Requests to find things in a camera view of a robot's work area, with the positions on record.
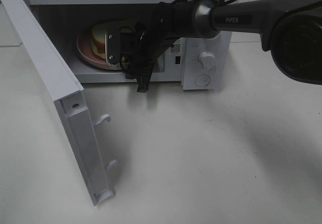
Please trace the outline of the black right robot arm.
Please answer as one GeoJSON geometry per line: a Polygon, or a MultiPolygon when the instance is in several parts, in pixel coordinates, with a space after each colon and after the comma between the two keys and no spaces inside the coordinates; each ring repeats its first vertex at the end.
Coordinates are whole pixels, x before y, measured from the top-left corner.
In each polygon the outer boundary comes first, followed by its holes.
{"type": "Polygon", "coordinates": [[[256,33],[262,49],[289,78],[321,84],[321,0],[175,0],[159,3],[145,29],[106,33],[106,58],[129,61],[126,77],[146,92],[158,57],[184,38],[210,39],[220,31],[256,33]]]}

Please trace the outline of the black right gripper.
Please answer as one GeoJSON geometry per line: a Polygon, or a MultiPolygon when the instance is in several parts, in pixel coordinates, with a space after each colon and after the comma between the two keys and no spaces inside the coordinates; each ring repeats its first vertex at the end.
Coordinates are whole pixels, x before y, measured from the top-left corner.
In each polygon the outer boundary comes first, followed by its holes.
{"type": "Polygon", "coordinates": [[[105,37],[106,63],[120,63],[125,78],[136,79],[138,93],[149,90],[150,78],[157,59],[176,41],[172,24],[135,24],[133,28],[108,29],[105,37]]]}

